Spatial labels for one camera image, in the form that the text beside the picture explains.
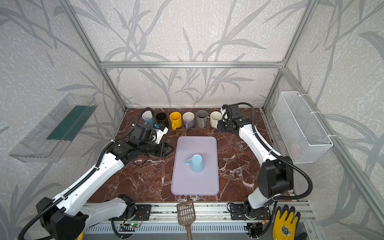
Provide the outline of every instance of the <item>red marble surface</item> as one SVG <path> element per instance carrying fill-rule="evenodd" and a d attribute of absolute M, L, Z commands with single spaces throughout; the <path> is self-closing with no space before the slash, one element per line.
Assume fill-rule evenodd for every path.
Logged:
<path fill-rule="evenodd" d="M 190 111 L 196 114 L 201 109 L 164 108 L 154 109 L 154 112 L 157 114 L 164 111 L 169 118 L 169 115 L 174 111 L 181 114 Z M 204 110 L 208 114 L 213 111 L 220 111 L 215 108 Z M 129 131 L 141 111 L 142 109 L 129 109 L 127 111 L 116 138 Z M 241 112 L 243 116 L 251 117 L 250 108 L 242 108 Z M 271 143 L 259 109 L 255 109 L 255 125 L 263 137 Z M 175 131 L 171 128 L 164 135 L 162 141 L 169 143 L 176 149 L 177 139 L 181 136 L 213 136 L 217 139 L 220 190 L 216 196 L 184 196 L 171 193 L 175 158 L 175 152 L 173 152 L 164 158 L 150 156 L 148 162 L 142 166 L 136 166 L 130 162 L 108 179 L 88 202 L 105 202 L 120 194 L 126 194 L 137 202 L 178 202 L 186 199 L 207 202 L 235 202 L 244 201 L 245 197 L 256 189 L 260 165 L 251 149 L 238 136 L 229 132 L 218 132 L 210 125 L 201 129 L 195 123 L 195 126 L 188 130 L 183 126 Z M 141 156 L 135 161 L 140 163 L 145 159 L 146 156 Z"/>

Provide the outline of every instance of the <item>white mug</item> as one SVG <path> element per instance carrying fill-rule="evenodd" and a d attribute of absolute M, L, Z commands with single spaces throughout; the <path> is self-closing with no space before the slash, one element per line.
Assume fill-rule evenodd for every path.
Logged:
<path fill-rule="evenodd" d="M 212 126 L 213 128 L 216 128 L 216 129 L 217 129 L 217 123 L 218 123 L 218 121 L 221 120 L 221 118 L 222 118 L 221 113 L 215 111 L 215 112 L 212 112 L 210 116 L 211 116 L 211 126 Z"/>

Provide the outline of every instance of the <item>brown slotted scoop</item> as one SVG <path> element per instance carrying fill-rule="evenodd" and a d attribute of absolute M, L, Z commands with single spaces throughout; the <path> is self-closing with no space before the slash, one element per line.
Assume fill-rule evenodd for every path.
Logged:
<path fill-rule="evenodd" d="M 188 240 L 192 240 L 191 225 L 196 220 L 193 200 L 177 204 L 176 209 L 179 224 L 187 229 Z"/>

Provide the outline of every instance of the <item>black mug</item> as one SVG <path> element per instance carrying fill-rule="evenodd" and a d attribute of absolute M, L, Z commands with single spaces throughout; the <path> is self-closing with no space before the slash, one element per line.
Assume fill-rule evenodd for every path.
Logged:
<path fill-rule="evenodd" d="M 168 127 L 169 125 L 168 118 L 165 113 L 156 114 L 156 121 L 157 121 L 157 124 L 163 124 L 166 127 Z"/>

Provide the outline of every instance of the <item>plastic tray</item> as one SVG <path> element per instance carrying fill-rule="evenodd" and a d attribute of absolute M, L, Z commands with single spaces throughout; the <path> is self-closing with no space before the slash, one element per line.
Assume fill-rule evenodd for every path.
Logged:
<path fill-rule="evenodd" d="M 195 154 L 201 155 L 204 170 L 195 173 L 185 161 Z M 214 137 L 179 137 L 171 183 L 174 195 L 218 194 L 217 143 Z"/>
<path fill-rule="evenodd" d="M 94 97 L 68 94 L 10 155 L 22 162 L 57 162 L 96 107 Z"/>

